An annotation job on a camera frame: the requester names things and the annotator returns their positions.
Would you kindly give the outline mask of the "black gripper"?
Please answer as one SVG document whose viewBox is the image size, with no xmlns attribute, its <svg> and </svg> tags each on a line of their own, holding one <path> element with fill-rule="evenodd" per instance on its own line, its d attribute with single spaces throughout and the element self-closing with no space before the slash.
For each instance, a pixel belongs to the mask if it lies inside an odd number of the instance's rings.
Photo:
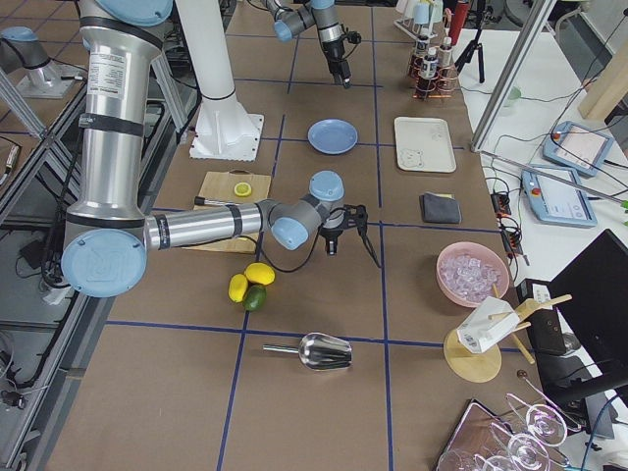
<svg viewBox="0 0 628 471">
<path fill-rule="evenodd" d="M 328 255 L 336 256 L 339 250 L 338 237 L 342 234 L 343 229 L 341 227 L 344 220 L 343 213 L 333 213 L 323 224 L 320 235 L 326 241 L 326 252 Z"/>
<path fill-rule="evenodd" d="M 342 84 L 345 89 L 351 87 L 351 72 L 347 60 L 344 58 L 344 44 L 342 39 L 323 43 L 323 53 L 328 64 L 334 84 Z"/>
</svg>

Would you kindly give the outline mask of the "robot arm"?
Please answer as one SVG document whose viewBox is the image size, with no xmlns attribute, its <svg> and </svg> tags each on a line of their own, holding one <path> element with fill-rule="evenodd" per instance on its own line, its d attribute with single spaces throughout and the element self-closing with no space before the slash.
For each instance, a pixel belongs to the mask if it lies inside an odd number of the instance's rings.
<svg viewBox="0 0 628 471">
<path fill-rule="evenodd" d="M 290 41 L 314 26 L 334 83 L 350 87 L 351 71 L 344 44 L 359 44 L 361 36 L 340 22 L 334 1 L 305 1 L 296 9 L 281 1 L 262 1 L 261 4 L 272 15 L 275 35 L 281 42 Z"/>
<path fill-rule="evenodd" d="M 91 297 L 133 288 L 151 250 L 269 232 L 284 248 L 343 222 L 344 188 L 332 171 L 315 174 L 293 204 L 273 199 L 156 215 L 156 196 L 172 155 L 143 164 L 150 79 L 163 56 L 166 21 L 177 13 L 200 94 L 195 158 L 251 161 L 264 119 L 236 96 L 220 7 L 215 1 L 83 1 L 79 30 L 89 48 L 78 200 L 66 213 L 61 268 L 67 283 Z"/>
</svg>

